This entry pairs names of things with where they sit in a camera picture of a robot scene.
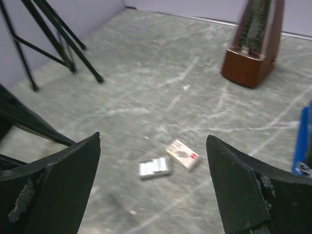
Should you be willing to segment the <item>white staple box tray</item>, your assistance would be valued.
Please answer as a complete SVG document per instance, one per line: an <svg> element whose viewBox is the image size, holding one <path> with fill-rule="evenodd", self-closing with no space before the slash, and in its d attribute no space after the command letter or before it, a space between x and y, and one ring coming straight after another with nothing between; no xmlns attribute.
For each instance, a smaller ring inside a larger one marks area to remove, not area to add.
<svg viewBox="0 0 312 234"><path fill-rule="evenodd" d="M137 176L141 180L159 176L167 176L172 173L171 161L168 156L160 156L141 161L137 166Z"/></svg>

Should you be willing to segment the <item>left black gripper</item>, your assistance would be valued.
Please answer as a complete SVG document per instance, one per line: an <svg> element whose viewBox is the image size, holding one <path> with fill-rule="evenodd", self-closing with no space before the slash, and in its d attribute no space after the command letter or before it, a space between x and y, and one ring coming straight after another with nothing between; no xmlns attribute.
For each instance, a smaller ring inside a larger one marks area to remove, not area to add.
<svg viewBox="0 0 312 234"><path fill-rule="evenodd" d="M55 130L38 114L21 103L4 86L0 85L0 141L4 139L4 137L14 126L31 134L46 138L54 143L60 143L67 147L75 144L73 140ZM37 159L33 163L48 165L48 163L52 163L53 159L61 158L41 158ZM11 170L20 166L25 166L27 164L28 163L26 162L0 154L1 171Z"/></svg>

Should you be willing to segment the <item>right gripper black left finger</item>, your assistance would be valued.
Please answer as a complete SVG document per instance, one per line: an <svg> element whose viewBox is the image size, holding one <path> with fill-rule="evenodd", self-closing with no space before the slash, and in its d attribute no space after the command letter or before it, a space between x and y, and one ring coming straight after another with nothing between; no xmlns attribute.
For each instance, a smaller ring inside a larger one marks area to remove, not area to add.
<svg viewBox="0 0 312 234"><path fill-rule="evenodd" d="M99 157L99 133L31 163L0 157L3 234L78 232Z"/></svg>

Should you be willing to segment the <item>blue metal stapler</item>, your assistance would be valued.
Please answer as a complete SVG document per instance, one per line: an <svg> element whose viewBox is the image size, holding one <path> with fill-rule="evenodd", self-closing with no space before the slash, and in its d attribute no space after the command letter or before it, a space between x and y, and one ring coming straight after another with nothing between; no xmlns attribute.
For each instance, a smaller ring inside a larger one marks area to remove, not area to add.
<svg viewBox="0 0 312 234"><path fill-rule="evenodd" d="M297 175L312 177L312 101L302 109L292 172Z"/></svg>

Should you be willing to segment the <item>white staple box sleeve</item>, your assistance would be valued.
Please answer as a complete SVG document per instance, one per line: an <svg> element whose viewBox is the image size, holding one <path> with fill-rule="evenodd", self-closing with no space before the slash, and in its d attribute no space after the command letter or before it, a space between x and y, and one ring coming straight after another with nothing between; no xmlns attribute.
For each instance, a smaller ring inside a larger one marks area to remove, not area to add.
<svg viewBox="0 0 312 234"><path fill-rule="evenodd" d="M189 172L200 162L200 156L178 139L172 141L165 151L173 161Z"/></svg>

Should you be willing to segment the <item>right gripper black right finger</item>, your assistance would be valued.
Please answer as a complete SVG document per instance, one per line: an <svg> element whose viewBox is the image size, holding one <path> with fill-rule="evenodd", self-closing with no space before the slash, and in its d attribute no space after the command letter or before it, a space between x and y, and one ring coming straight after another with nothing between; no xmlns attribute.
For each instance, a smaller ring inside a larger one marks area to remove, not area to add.
<svg viewBox="0 0 312 234"><path fill-rule="evenodd" d="M310 234L312 180L253 158L209 135L210 173L227 234Z"/></svg>

